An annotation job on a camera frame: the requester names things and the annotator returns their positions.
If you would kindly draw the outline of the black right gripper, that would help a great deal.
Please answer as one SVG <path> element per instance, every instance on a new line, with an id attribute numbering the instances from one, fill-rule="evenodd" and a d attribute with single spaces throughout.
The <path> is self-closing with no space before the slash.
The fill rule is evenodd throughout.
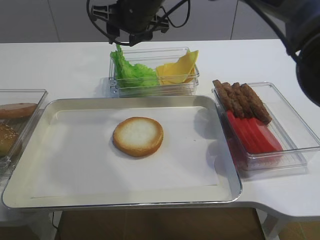
<path id="1" fill-rule="evenodd" d="M 166 33 L 169 21 L 157 15 L 162 0 L 117 0 L 107 5 L 91 6 L 91 23 L 113 44 L 121 31 L 129 34 L 133 47 L 153 38 L 153 32 Z"/>

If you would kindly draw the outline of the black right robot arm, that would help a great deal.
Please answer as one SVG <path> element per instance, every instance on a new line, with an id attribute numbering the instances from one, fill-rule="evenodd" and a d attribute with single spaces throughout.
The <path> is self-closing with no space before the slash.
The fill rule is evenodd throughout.
<path id="1" fill-rule="evenodd" d="M 296 63 L 298 84 L 315 105 L 320 104 L 320 2 L 318 0 L 247 0 L 273 30 Z M 110 5 L 86 2 L 92 25 L 110 44 L 134 46 L 149 41 L 155 31 L 166 33 L 169 15 L 189 0 L 180 0 L 162 16 L 161 0 L 117 0 Z"/>

